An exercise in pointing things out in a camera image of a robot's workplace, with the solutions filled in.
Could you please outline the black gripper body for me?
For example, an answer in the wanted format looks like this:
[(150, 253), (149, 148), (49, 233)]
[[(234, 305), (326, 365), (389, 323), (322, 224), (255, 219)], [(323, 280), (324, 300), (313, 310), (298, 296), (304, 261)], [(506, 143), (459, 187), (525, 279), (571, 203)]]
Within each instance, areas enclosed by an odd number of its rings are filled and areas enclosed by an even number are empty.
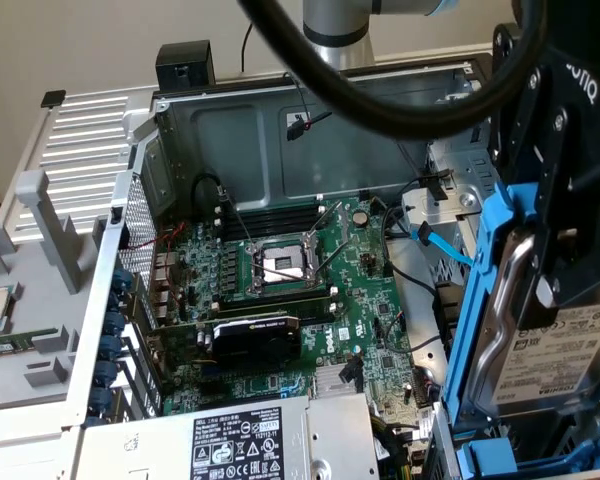
[(546, 8), (537, 67), (540, 94), (524, 146), (524, 168), (546, 166), (556, 146), (555, 117), (566, 113), (563, 154), (570, 170), (600, 170), (600, 1), (526, 1)]

